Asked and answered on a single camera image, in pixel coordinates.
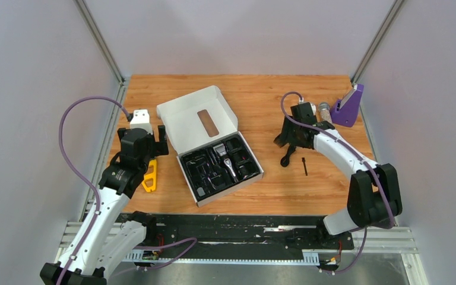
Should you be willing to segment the black silver hair clipper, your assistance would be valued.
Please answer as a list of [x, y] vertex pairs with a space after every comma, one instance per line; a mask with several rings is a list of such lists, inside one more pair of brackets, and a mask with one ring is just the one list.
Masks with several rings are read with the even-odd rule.
[[238, 182], [238, 177], [234, 170], [233, 163], [226, 150], [226, 146], [223, 143], [221, 143], [221, 144], [215, 145], [213, 147], [213, 149], [220, 157], [222, 164], [226, 167], [226, 169], [227, 169], [229, 175], [232, 177], [233, 181]]

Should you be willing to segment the small clear oil bottle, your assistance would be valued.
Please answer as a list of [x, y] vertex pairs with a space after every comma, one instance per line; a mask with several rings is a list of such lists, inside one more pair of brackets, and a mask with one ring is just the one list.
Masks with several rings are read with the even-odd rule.
[[203, 189], [202, 187], [199, 187], [199, 188], [197, 189], [197, 193], [198, 193], [198, 195], [199, 195], [200, 197], [203, 197], [203, 196], [205, 195], [205, 191], [204, 191], [204, 189]]

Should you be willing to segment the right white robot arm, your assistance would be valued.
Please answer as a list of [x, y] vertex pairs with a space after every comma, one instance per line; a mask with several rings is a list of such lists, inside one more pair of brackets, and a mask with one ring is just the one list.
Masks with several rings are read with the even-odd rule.
[[392, 227], [394, 217], [402, 212], [395, 168], [364, 156], [331, 123], [319, 122], [311, 103], [294, 105], [291, 113], [285, 116], [274, 143], [316, 150], [350, 181], [346, 207], [327, 215], [324, 225], [316, 230], [318, 245], [330, 248], [338, 242], [339, 234], [364, 227]]

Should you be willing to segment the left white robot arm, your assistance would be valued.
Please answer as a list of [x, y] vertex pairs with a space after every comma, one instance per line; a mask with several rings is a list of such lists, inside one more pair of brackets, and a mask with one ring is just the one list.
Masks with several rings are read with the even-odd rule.
[[40, 278], [45, 284], [107, 284], [108, 279], [139, 244], [158, 238], [156, 218], [136, 211], [118, 234], [108, 235], [123, 208], [144, 180], [151, 159], [169, 153], [166, 128], [159, 139], [142, 128], [120, 128], [121, 150], [104, 170], [96, 188], [96, 201], [67, 251], [56, 263], [46, 263]]

